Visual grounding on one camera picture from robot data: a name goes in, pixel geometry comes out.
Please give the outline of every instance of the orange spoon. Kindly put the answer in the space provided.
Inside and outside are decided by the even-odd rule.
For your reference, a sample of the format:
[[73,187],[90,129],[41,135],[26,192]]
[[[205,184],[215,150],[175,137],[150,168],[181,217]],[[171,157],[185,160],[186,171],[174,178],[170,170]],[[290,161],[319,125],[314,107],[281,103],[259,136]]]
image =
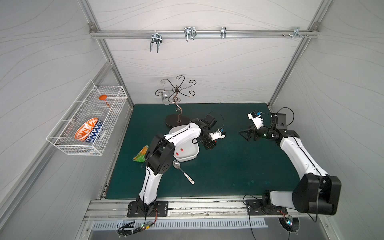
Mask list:
[[100,100],[104,100],[104,102],[108,105],[109,108],[111,108],[111,106],[107,103],[107,101],[105,99],[107,99],[107,95],[101,95],[99,97]]

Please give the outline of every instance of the metal spoon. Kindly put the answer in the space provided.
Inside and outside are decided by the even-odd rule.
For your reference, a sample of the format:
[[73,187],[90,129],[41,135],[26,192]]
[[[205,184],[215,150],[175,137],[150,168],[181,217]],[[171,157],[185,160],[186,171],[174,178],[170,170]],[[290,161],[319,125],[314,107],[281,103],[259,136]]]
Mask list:
[[192,183],[192,184],[195,184],[195,181],[192,180],[192,178],[190,178],[188,176],[188,174],[186,174],[181,168],[180,168],[180,163],[176,160],[173,160],[173,166],[177,169],[180,169],[180,171],[182,171],[184,173],[184,175],[188,178],[188,180]]

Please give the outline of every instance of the bowl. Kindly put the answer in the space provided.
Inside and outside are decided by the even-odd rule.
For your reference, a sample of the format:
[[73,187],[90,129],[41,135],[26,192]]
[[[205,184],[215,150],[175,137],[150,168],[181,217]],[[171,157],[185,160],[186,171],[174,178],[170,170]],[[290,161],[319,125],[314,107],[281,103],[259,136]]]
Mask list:
[[103,126],[103,122],[99,119],[95,126],[93,127],[92,131],[88,134],[88,136],[84,139],[85,142],[94,142],[97,138],[101,139],[104,137],[105,131]]
[[92,129],[98,122],[98,118],[91,118],[86,121],[75,133],[74,138],[80,141],[84,141],[88,135],[91,133]]

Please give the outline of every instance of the metal wall hook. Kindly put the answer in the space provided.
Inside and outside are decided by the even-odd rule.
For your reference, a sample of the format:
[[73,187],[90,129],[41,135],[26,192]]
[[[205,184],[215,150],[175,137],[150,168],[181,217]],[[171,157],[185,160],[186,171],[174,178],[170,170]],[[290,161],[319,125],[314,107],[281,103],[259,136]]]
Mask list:
[[299,27],[295,28],[295,30],[293,31],[293,33],[290,35],[291,38],[294,39],[294,38],[297,37],[297,36],[299,36],[299,37],[301,37],[301,38],[304,38],[305,36],[301,35],[301,34],[299,33],[299,31],[300,31],[300,28],[299,28]]
[[220,38],[221,38],[221,39],[224,39],[226,33],[227,33],[227,28],[226,28],[226,27],[222,27],[222,28],[221,28],[221,35],[220,35]]
[[163,38],[157,34],[157,33],[154,33],[152,34],[152,37],[151,37],[151,43],[149,45],[149,51],[152,51],[152,46],[154,43],[156,43],[156,52],[159,53],[159,47],[160,47],[160,43],[163,42]]
[[184,35],[185,35],[185,39],[188,41],[188,38],[189,39],[193,39],[195,40],[195,37],[196,37],[196,28],[192,27],[192,26],[189,26],[189,27],[186,27],[184,29]]

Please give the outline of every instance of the mounting plate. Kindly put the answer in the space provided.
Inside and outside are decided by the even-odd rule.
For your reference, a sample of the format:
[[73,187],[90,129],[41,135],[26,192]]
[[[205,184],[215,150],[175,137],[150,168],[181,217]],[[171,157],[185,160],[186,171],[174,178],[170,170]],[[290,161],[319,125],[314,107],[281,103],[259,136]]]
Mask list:
[[247,212],[250,216],[260,216],[260,215],[281,215],[277,210],[282,211],[285,214],[288,214],[285,207],[268,205],[267,207],[262,206],[262,201],[258,199],[245,200],[247,205]]
[[[154,207],[157,209],[157,217],[166,217],[168,215],[168,201],[156,201]],[[145,217],[143,210],[137,205],[136,201],[128,204],[127,217]],[[152,211],[146,217],[156,217],[156,211]]]

